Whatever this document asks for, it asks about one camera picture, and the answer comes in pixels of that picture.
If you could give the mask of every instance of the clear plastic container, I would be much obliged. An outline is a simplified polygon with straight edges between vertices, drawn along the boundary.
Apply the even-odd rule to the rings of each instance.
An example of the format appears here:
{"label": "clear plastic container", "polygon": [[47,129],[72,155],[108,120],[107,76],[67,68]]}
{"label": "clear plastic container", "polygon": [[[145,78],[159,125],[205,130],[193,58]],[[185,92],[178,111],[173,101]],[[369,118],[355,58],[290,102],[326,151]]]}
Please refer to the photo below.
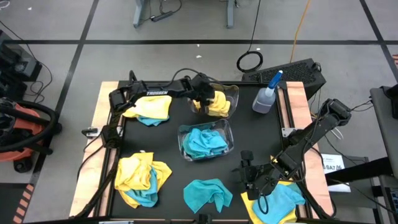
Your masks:
{"label": "clear plastic container", "polygon": [[[225,119],[230,118],[232,114],[235,112],[236,107],[238,106],[239,87],[236,85],[226,86],[217,83],[212,83],[210,85],[215,89],[215,91],[222,91],[225,94],[226,100],[231,103],[231,106],[229,107],[228,110],[228,116],[227,117],[218,116],[218,117]],[[188,104],[194,113],[199,113],[199,110],[195,107],[191,99],[188,99]]]}
{"label": "clear plastic container", "polygon": [[[188,155],[183,148],[183,141],[188,133],[192,131],[193,128],[197,128],[199,130],[210,129],[212,131],[218,131],[221,137],[223,137],[224,141],[227,143],[227,148],[221,154],[211,154],[209,156],[201,157],[201,158],[192,158]],[[203,159],[211,159],[218,156],[227,155],[227,153],[231,152],[234,149],[234,137],[232,136],[231,126],[228,121],[225,119],[221,119],[215,122],[205,123],[205,124],[196,124],[196,125],[181,125],[178,128],[178,145],[180,146],[181,156],[188,161],[199,161]]]}

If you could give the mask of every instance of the wooden table edge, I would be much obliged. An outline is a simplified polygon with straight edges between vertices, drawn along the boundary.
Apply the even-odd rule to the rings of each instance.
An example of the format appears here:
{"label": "wooden table edge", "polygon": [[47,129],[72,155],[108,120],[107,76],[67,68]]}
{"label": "wooden table edge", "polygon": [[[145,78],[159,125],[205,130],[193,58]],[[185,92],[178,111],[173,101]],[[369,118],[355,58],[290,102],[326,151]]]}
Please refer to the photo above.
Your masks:
{"label": "wooden table edge", "polygon": [[[109,100],[108,95],[111,91],[117,89],[119,82],[102,82],[99,90],[97,104],[93,116],[92,126],[102,127],[106,124],[109,114]],[[290,107],[292,110],[292,116],[296,128],[304,128],[312,122],[310,116],[310,110],[308,108],[307,97],[305,96],[304,86],[302,82],[287,82],[287,93],[289,94]],[[282,111],[282,117],[285,123],[285,127],[289,127],[287,111],[283,96],[283,91],[278,91],[280,98],[280,108]],[[93,142],[85,151],[83,160],[87,158],[94,150],[102,145],[101,139]],[[105,150],[101,150],[95,156],[93,156],[81,169],[80,178],[76,185],[75,196],[70,210],[70,216],[79,213],[90,198],[93,196],[95,191],[98,189],[100,181],[101,170],[104,162]],[[114,160],[115,151],[111,152],[109,157],[108,171],[110,170],[111,164]],[[306,183],[309,191],[314,196],[315,200],[323,207],[327,214],[333,213],[333,207],[331,205],[330,195],[326,184],[326,178],[323,173],[322,161],[316,152],[308,151],[305,154],[305,162],[307,166]],[[100,216],[106,215],[106,207],[108,204],[109,190],[104,191],[101,199],[101,208],[99,210]],[[300,216],[304,217],[305,212],[303,207],[300,207]]]}

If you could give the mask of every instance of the yellow cloth in container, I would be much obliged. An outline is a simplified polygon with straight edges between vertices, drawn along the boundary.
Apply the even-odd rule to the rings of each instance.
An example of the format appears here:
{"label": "yellow cloth in container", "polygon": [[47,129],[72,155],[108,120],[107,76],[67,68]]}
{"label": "yellow cloth in container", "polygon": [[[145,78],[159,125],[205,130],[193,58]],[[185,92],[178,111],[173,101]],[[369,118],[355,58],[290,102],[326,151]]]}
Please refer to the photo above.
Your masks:
{"label": "yellow cloth in container", "polygon": [[169,107],[172,102],[171,96],[144,96],[136,101],[136,106],[129,108],[123,113],[127,118],[146,118],[167,119]]}
{"label": "yellow cloth in container", "polygon": [[[285,181],[279,181],[278,184],[283,184],[283,185],[290,185],[291,182],[285,182]],[[250,216],[251,221],[253,224],[262,224],[263,222],[257,217],[257,215],[253,212],[253,205],[254,205],[254,200],[249,200],[248,198],[248,193],[242,193],[241,197],[243,199],[244,206],[246,207],[246,210],[248,211],[248,214]],[[297,217],[296,217],[296,209],[293,209],[288,215],[286,215],[279,223],[285,223],[285,222],[296,222]]]}
{"label": "yellow cloth in container", "polygon": [[[193,104],[196,109],[200,109],[200,102],[193,100]],[[208,106],[209,116],[222,116],[228,117],[229,107],[231,106],[231,102],[226,100],[225,94],[222,91],[215,91],[215,97],[212,104]]]}
{"label": "yellow cloth in container", "polygon": [[153,152],[139,152],[134,153],[131,157],[119,160],[114,188],[119,190],[123,200],[133,208],[137,208],[140,204],[124,192],[131,189],[148,190],[150,188],[151,167],[156,171],[157,191],[172,174],[172,170],[166,163],[153,161],[153,158]]}

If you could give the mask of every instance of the vacuum cleaner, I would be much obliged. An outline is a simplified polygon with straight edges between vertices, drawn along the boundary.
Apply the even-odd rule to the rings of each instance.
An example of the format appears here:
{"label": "vacuum cleaner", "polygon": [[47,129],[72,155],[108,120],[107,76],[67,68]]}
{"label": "vacuum cleaner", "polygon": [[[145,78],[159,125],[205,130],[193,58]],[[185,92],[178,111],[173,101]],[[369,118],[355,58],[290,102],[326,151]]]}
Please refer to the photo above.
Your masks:
{"label": "vacuum cleaner", "polygon": [[[50,119],[41,118],[38,112]],[[30,171],[35,151],[51,155],[53,150],[45,146],[45,141],[61,130],[54,110],[33,102],[0,98],[0,162],[14,161],[15,171]]]}

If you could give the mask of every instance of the blue cloth in container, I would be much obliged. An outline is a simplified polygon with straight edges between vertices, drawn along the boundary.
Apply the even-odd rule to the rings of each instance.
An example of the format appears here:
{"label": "blue cloth in container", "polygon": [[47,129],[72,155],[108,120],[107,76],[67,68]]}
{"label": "blue cloth in container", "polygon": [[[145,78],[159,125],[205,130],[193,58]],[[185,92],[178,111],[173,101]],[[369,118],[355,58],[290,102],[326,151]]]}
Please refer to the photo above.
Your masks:
{"label": "blue cloth in container", "polygon": [[147,118],[144,116],[138,116],[138,121],[141,122],[142,124],[146,126],[158,126],[161,122],[167,121],[169,119],[169,116],[166,119],[155,119],[155,118]]}
{"label": "blue cloth in container", "polygon": [[136,200],[144,207],[153,207],[157,202],[157,179],[156,171],[152,167],[150,170],[150,188],[148,190],[128,190],[124,193]]}
{"label": "blue cloth in container", "polygon": [[223,206],[229,207],[232,193],[219,179],[194,180],[184,188],[184,201],[194,213],[206,203],[214,202],[220,213]]}
{"label": "blue cloth in container", "polygon": [[266,196],[268,202],[268,214],[265,215],[260,211],[259,200],[261,208],[266,211],[266,201],[264,197],[260,197],[253,204],[253,212],[264,223],[277,224],[287,214],[289,214],[296,205],[303,205],[305,199],[301,196],[299,188],[288,187],[282,184],[276,185],[272,193]]}
{"label": "blue cloth in container", "polygon": [[185,136],[182,146],[184,151],[193,159],[218,155],[228,148],[227,143],[218,131],[210,129],[200,131],[197,128],[193,128]]}

